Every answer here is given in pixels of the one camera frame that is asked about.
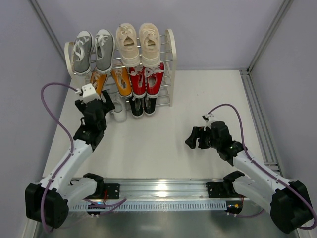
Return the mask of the beige lace sneaker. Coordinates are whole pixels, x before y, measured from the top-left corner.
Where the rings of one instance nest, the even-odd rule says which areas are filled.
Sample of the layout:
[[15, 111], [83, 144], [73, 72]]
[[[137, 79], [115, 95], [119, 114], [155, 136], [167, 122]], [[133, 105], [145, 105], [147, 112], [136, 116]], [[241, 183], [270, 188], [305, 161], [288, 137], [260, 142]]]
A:
[[160, 64], [160, 34], [152, 23], [144, 23], [139, 29], [141, 62], [144, 67], [154, 68]]
[[125, 67], [136, 67], [141, 63], [135, 28], [130, 23], [122, 23], [116, 30], [116, 43]]

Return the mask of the aluminium front rail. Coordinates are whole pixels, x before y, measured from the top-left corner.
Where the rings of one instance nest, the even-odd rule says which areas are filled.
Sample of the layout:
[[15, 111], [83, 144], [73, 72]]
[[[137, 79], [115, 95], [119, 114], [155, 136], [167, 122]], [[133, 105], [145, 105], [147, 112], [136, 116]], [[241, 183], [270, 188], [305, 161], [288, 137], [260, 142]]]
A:
[[[259, 198], [261, 201], [270, 201], [269, 196], [264, 189], [258, 188], [258, 185], [250, 178], [247, 182], [247, 192], [238, 192], [238, 194], [247, 199], [254, 200]], [[198, 199], [226, 199], [237, 200], [239, 198], [209, 198], [206, 188], [207, 182], [223, 182], [222, 179], [114, 179], [106, 178], [104, 183], [120, 184], [120, 193], [118, 200], [109, 199], [107, 201], [127, 200], [138, 201], [156, 201], [156, 200], [198, 200]], [[88, 196], [89, 200], [102, 202], [102, 193], [100, 195]]]

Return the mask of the cream metal shoe shelf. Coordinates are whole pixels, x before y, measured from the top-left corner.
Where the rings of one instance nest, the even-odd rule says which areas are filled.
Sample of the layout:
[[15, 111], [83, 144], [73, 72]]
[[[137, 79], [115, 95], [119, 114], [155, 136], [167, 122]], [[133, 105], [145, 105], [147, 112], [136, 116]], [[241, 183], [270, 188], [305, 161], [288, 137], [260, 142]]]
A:
[[[157, 97], [156, 106], [173, 106], [173, 94], [175, 85], [175, 73], [177, 68], [177, 53], [173, 31], [166, 29], [165, 33], [160, 35], [161, 52], [160, 62], [164, 64], [164, 77], [160, 87], [160, 92]], [[64, 57], [67, 71], [71, 77], [71, 83], [76, 88], [80, 88], [88, 84], [91, 75], [96, 70], [95, 66], [95, 51], [91, 54], [91, 71], [85, 75], [78, 75], [74, 70], [75, 53], [73, 51], [74, 42], [66, 42], [64, 45]]]

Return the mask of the white sneaker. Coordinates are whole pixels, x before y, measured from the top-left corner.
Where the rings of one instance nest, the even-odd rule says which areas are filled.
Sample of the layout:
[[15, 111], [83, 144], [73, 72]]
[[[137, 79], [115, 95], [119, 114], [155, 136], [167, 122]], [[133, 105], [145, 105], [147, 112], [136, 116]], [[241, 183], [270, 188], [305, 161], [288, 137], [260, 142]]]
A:
[[119, 94], [114, 95], [112, 98], [114, 104], [113, 115], [116, 122], [125, 122], [127, 120], [126, 100]]

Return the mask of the aluminium rail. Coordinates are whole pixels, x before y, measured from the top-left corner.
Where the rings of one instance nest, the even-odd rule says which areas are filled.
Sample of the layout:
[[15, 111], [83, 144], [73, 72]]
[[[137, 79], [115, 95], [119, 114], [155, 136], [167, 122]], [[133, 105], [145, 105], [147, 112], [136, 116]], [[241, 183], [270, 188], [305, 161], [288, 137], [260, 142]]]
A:
[[264, 163], [280, 175], [281, 170], [278, 162], [278, 155], [273, 145], [273, 139], [270, 135], [267, 123], [265, 122], [264, 113], [261, 109], [251, 76], [246, 69], [240, 70], [240, 76], [251, 111]]
[[[264, 189], [258, 188], [258, 185], [250, 178], [247, 182], [247, 192], [238, 192], [238, 194], [247, 199], [254, 200], [259, 198], [261, 201], [270, 201], [269, 196]], [[120, 193], [118, 200], [109, 199], [107, 201], [127, 200], [138, 201], [156, 201], [156, 200], [198, 200], [198, 199], [226, 199], [237, 200], [239, 198], [209, 198], [206, 188], [207, 182], [223, 182], [222, 179], [114, 179], [106, 178], [104, 183], [120, 184]], [[88, 196], [89, 200], [102, 202], [102, 193], [100, 195]]]

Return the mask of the aluminium corner post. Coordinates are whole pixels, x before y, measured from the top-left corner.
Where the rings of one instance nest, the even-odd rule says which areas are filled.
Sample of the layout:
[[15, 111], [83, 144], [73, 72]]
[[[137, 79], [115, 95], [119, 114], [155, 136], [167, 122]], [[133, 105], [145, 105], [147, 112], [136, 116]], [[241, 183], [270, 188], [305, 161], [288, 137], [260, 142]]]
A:
[[46, 34], [48, 35], [49, 39], [51, 40], [53, 46], [55, 47], [56, 51], [60, 55], [62, 59], [64, 59], [64, 49], [62, 48], [61, 44], [59, 43], [52, 27], [50, 26], [43, 10], [41, 9], [37, 0], [28, 0], [30, 6], [32, 7], [34, 13], [36, 14], [39, 22], [43, 26]]
[[252, 70], [255, 68], [256, 64], [260, 60], [262, 54], [264, 53], [265, 49], [273, 39], [275, 33], [277, 32], [283, 18], [286, 16], [287, 12], [289, 11], [292, 3], [294, 0], [283, 0], [281, 6], [279, 7], [277, 13], [275, 14], [271, 24], [269, 25], [268, 30], [266, 31], [259, 47], [257, 48], [248, 68], [247, 73], [250, 75]]

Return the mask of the red canvas sneaker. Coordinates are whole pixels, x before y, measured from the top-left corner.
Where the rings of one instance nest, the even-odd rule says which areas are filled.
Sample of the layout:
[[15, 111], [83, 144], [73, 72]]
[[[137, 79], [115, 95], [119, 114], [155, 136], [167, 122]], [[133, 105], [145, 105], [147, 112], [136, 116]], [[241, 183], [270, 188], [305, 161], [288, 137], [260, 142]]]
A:
[[144, 67], [138, 65], [129, 68], [129, 77], [132, 85], [132, 93], [135, 98], [143, 98], [146, 94]]
[[156, 98], [159, 95], [164, 72], [165, 66], [163, 62], [157, 67], [145, 68], [144, 76], [147, 81], [146, 93], [149, 98]]

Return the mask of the aluminium right corner post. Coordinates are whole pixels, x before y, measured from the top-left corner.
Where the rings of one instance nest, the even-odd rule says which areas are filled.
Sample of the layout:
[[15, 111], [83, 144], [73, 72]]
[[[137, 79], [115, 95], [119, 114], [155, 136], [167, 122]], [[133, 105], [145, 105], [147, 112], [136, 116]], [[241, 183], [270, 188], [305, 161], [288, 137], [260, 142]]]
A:
[[264, 53], [265, 49], [273, 39], [275, 33], [277, 32], [283, 18], [286, 16], [287, 12], [289, 11], [292, 3], [294, 0], [283, 0], [281, 6], [279, 7], [277, 13], [275, 14], [271, 24], [269, 25], [268, 30], [266, 31], [259, 47], [257, 48], [248, 68], [247, 73], [250, 75], [252, 70], [255, 68], [256, 64], [260, 60], [262, 54]]

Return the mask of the orange canvas sneaker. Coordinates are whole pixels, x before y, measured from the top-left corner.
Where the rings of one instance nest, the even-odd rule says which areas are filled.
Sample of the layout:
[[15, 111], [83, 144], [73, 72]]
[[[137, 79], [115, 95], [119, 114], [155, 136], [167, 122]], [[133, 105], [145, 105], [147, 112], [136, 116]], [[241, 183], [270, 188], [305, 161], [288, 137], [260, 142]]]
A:
[[129, 75], [126, 67], [118, 60], [113, 60], [111, 76], [114, 79], [118, 92], [122, 98], [130, 98], [132, 96], [132, 88], [130, 85]]
[[90, 83], [93, 85], [93, 87], [95, 88], [99, 96], [102, 94], [103, 87], [107, 79], [108, 79], [108, 74], [100, 74], [97, 71], [92, 73]]

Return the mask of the black canvas sneaker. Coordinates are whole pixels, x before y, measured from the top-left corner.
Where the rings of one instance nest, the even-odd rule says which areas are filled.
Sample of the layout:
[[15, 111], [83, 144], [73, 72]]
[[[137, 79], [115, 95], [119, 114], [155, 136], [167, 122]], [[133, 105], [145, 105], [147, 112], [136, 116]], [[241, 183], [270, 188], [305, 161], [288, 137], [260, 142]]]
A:
[[144, 98], [144, 112], [148, 116], [152, 116], [156, 111], [156, 98], [149, 98], [146, 96]]
[[132, 116], [135, 118], [140, 118], [144, 113], [142, 99], [132, 96], [129, 98], [129, 104]]

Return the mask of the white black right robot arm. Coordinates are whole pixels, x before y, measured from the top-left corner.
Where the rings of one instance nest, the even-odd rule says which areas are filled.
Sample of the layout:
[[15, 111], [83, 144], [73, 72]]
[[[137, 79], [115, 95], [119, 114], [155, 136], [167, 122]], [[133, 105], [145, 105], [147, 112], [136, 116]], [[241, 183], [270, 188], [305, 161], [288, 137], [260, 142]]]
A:
[[305, 185], [283, 178], [258, 161], [241, 142], [232, 139], [224, 122], [193, 127], [185, 143], [191, 149], [215, 149], [224, 161], [237, 168], [222, 183], [206, 184], [210, 198], [249, 198], [268, 212], [274, 224], [286, 234], [314, 218]]

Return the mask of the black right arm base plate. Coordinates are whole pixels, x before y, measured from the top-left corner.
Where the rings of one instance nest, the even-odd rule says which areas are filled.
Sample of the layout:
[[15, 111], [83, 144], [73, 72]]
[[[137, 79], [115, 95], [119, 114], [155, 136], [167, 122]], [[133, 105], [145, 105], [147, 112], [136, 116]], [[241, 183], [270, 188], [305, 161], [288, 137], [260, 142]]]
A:
[[243, 196], [238, 194], [233, 184], [228, 181], [223, 182], [207, 182], [206, 188], [209, 198], [242, 198]]

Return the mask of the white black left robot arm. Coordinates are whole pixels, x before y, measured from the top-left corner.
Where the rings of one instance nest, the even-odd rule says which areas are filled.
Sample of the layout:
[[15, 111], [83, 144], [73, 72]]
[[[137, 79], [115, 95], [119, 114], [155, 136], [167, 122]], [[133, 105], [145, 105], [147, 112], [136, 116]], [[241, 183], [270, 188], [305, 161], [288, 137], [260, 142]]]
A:
[[41, 222], [44, 229], [58, 229], [66, 220], [69, 209], [87, 197], [103, 193], [103, 177], [87, 173], [70, 185], [75, 173], [101, 142], [107, 128], [106, 114], [115, 106], [106, 90], [103, 99], [82, 93], [75, 105], [82, 113], [81, 125], [71, 137], [71, 146], [51, 173], [38, 184], [25, 189], [26, 216]]

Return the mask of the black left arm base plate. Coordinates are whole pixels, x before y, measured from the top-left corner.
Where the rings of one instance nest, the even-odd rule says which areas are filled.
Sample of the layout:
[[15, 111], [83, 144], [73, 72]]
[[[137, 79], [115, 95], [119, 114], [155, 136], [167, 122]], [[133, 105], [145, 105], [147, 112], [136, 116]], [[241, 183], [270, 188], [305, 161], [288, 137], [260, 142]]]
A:
[[104, 191], [102, 193], [102, 199], [104, 201], [112, 199], [118, 200], [120, 193], [120, 184], [118, 183], [104, 183]]

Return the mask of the grey canvas sneaker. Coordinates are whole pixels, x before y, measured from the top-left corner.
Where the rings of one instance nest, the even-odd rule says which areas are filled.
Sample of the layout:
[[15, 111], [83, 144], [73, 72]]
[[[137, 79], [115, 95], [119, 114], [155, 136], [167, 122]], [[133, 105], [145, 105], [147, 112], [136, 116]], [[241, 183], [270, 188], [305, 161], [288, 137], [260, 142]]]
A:
[[101, 29], [95, 36], [96, 68], [100, 74], [109, 74], [112, 70], [112, 60], [115, 50], [113, 35]]
[[93, 37], [89, 31], [81, 31], [73, 46], [74, 71], [77, 75], [84, 75], [91, 71], [91, 53], [93, 51]]

